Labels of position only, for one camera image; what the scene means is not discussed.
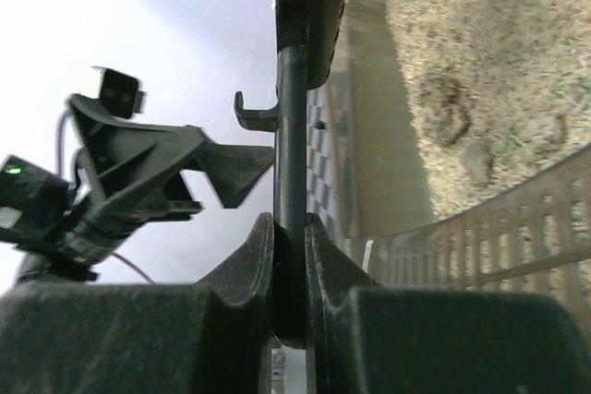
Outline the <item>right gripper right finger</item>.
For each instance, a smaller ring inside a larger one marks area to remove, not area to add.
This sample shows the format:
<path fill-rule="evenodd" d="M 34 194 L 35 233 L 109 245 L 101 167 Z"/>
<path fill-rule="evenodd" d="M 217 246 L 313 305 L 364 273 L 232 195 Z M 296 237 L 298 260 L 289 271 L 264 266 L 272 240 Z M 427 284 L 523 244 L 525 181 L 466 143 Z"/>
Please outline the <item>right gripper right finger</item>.
<path fill-rule="evenodd" d="M 307 217 L 310 393 L 586 393 L 590 352 L 546 296 L 394 290 Z"/>

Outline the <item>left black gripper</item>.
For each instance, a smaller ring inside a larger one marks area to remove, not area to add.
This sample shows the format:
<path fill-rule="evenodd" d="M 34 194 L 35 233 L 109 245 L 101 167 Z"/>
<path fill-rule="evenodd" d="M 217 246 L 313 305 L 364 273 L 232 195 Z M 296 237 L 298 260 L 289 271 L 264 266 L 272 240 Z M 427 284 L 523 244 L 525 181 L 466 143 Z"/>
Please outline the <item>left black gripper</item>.
<path fill-rule="evenodd" d="M 221 205 L 237 209 L 273 166 L 271 146 L 218 144 L 194 126 L 145 125 L 118 118 L 143 113 L 135 77 L 93 66 L 98 101 L 73 94 L 67 104 L 86 155 L 92 203 L 79 223 L 107 236 L 149 221 L 188 221 L 202 211 L 180 172 L 197 164 Z"/>

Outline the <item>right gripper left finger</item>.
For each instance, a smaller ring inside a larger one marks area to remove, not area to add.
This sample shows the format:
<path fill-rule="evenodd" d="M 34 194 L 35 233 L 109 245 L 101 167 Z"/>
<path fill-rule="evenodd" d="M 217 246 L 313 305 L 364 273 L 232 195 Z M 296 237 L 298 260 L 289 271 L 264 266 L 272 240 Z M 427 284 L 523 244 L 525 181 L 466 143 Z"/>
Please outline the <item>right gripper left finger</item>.
<path fill-rule="evenodd" d="M 5 393 L 267 393 L 273 221 L 201 281 L 21 284 L 1 300 Z"/>

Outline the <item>black white chessboard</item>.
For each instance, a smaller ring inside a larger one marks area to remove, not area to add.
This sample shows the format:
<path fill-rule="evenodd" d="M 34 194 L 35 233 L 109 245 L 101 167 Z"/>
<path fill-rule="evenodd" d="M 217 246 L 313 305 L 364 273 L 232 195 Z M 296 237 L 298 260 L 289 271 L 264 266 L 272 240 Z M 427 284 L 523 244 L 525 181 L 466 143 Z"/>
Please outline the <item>black white chessboard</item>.
<path fill-rule="evenodd" d="M 338 244 L 341 230 L 329 116 L 327 90 L 322 87 L 310 91 L 307 107 L 307 208 L 308 212 L 320 216 L 330 238 Z M 325 124 L 324 130 L 315 128 L 318 121 Z"/>

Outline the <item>black litter scoop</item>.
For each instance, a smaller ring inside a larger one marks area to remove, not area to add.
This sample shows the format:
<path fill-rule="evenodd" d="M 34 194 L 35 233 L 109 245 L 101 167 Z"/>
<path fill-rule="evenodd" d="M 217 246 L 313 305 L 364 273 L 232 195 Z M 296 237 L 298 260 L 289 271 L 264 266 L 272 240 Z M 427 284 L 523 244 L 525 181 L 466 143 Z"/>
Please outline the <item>black litter scoop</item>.
<path fill-rule="evenodd" d="M 345 0 L 274 0 L 276 105 L 247 110 L 239 124 L 274 134 L 272 330 L 291 348 L 306 346 L 307 99 L 331 72 Z"/>

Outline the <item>grey litter clump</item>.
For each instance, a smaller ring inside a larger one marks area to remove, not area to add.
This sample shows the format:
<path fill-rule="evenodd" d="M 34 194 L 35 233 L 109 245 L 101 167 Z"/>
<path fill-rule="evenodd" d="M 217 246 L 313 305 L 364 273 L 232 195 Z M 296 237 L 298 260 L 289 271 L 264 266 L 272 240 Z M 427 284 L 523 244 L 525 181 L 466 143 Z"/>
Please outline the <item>grey litter clump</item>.
<path fill-rule="evenodd" d="M 493 155 L 486 140 L 474 140 L 464 150 L 462 165 L 475 186 L 487 186 L 493 164 Z"/>

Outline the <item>brown plastic litter box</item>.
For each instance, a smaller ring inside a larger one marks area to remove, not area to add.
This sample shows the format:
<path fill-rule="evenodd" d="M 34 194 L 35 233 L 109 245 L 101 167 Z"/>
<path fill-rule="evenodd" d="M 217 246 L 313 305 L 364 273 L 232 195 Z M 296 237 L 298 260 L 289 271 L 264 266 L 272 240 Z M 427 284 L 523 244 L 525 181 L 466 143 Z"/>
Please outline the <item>brown plastic litter box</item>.
<path fill-rule="evenodd" d="M 326 90 L 344 248 L 374 279 L 589 304 L 590 0 L 347 0 Z"/>

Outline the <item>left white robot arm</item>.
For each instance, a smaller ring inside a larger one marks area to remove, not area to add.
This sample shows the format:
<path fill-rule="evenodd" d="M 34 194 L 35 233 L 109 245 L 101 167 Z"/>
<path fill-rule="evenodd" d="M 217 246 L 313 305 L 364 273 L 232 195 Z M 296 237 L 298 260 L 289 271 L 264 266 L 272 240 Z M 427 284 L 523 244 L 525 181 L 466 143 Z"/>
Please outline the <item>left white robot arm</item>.
<path fill-rule="evenodd" d="M 144 225 L 189 221 L 202 206 L 184 170 L 204 173 L 222 206 L 235 209 L 273 164 L 269 146 L 222 145 L 192 125 L 133 122 L 139 80 L 102 74 L 96 97 L 67 99 L 81 142 L 74 182 L 15 155 L 1 167 L 1 238 L 31 255 L 27 279 L 95 281 L 92 267 Z"/>

